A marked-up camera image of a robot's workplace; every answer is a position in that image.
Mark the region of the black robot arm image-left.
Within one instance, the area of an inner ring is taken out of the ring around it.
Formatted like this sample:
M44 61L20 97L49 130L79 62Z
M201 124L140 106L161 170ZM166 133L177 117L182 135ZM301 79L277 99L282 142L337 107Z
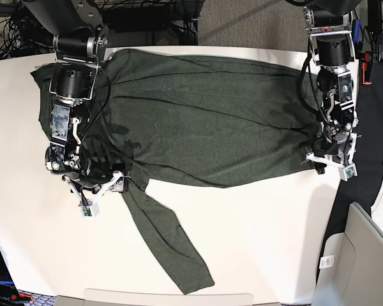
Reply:
M46 167L62 175L73 191L125 192L123 164L101 166L84 148L92 116L88 104L103 71L108 27L94 1L24 1L37 21L53 34L56 65L49 92L57 97L50 114L50 145Z

